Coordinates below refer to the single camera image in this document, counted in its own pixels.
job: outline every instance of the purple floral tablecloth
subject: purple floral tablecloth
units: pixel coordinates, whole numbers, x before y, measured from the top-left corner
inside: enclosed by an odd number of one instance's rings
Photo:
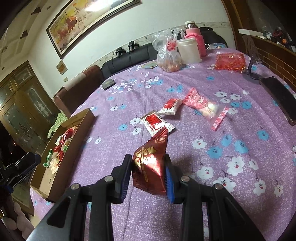
[[[183,99],[195,87],[225,104],[229,112],[217,131],[211,130],[198,111],[184,105],[175,116],[164,116],[176,127],[169,135],[166,152],[174,165],[199,183],[222,183],[265,239],[276,241],[296,210],[296,127],[288,124],[262,86],[246,81],[240,73],[211,68],[217,52],[234,51],[211,50],[202,63],[175,73],[135,66],[114,75],[117,85],[107,91],[98,88],[74,113],[90,108],[96,120],[81,147],[69,185],[93,184],[109,175],[126,153],[133,155],[151,138],[139,118],[151,110],[160,110],[170,98]],[[252,70],[263,77],[274,76],[261,64]],[[31,197],[35,213],[43,218],[52,204],[34,191]],[[134,188],[131,181],[124,203],[112,205],[114,238],[178,240],[181,210],[181,205],[170,205],[165,196]],[[208,236],[207,222],[204,227]]]

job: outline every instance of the picture frame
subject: picture frame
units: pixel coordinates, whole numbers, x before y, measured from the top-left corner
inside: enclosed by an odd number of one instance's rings
[[[66,65],[64,64],[64,62],[62,60],[58,63],[57,70],[59,71],[59,73],[61,75],[63,75],[68,70]]]
[[[140,0],[70,0],[46,32],[58,56],[63,59],[100,24],[138,3]]]

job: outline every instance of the brown sofa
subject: brown sofa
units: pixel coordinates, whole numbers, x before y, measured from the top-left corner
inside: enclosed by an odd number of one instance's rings
[[[55,94],[54,102],[69,118],[103,81],[100,67],[94,65],[66,82]]]

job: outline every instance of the metal screw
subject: metal screw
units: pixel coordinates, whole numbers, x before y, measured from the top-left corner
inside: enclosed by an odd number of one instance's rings
[[[182,176],[181,181],[182,182],[189,182],[190,178],[188,176]]]
[[[104,180],[105,180],[105,182],[111,182],[111,181],[113,181],[113,177],[112,176],[106,176],[104,178]]]
[[[221,190],[221,189],[223,189],[223,185],[220,184],[220,183],[216,183],[214,187],[215,187],[217,190]]]
[[[74,184],[71,185],[71,189],[72,189],[72,190],[76,190],[76,189],[78,189],[79,187],[80,187],[80,185],[79,185],[78,183],[74,183]]]

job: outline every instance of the ceiling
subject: ceiling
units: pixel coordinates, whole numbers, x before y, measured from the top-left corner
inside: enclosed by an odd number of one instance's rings
[[[0,70],[8,61],[29,52],[40,27],[58,3],[59,0],[32,0],[18,13],[0,39]]]

